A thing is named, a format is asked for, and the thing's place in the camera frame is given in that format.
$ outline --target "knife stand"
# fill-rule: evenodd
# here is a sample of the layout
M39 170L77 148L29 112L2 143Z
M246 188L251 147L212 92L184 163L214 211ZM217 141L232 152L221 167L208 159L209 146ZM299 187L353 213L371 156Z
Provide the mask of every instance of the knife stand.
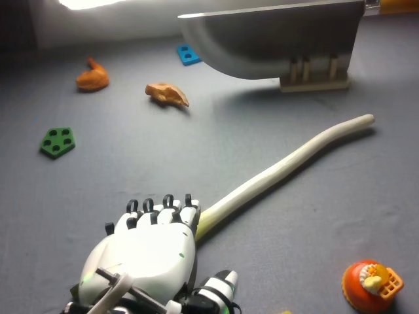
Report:
M312 72L308 58L302 60L301 68L299 71L296 59L290 61L289 75L280 77L283 93L341 90L349 87L348 72L338 70L337 56L331 56L328 71Z

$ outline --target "cleaver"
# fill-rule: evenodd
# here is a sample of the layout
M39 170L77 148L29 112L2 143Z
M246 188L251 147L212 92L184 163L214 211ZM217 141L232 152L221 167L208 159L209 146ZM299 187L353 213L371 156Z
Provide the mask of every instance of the cleaver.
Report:
M380 1L327 0L186 14L178 21L202 61L224 74L249 80L279 77L282 90L290 92L335 89L348 87L347 70L366 6L377 9Z

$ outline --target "orange base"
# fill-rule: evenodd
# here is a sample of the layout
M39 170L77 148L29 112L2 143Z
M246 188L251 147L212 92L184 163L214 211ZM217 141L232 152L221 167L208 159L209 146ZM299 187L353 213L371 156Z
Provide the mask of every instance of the orange base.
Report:
M392 300L383 300L380 296L366 291L359 282L359 273L364 266L378 264L375 260L362 260L348 267L342 278L342 290L346 300L356 310L366 314L378 314L392 304Z

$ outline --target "wooden base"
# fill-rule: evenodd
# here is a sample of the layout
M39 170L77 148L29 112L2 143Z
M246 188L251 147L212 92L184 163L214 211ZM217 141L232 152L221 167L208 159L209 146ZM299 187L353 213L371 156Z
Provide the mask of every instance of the wooden base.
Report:
M349 87L348 74L337 75L331 80L329 77L312 77L306 82L291 83L288 77L280 78L281 92L313 92L318 90L343 90Z

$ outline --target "green toy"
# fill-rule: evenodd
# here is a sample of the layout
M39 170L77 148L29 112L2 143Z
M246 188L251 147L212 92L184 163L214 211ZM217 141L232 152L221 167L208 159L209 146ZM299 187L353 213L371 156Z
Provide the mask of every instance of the green toy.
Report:
M40 145L41 152L52 159L57 159L75 147L71 128L49 129Z

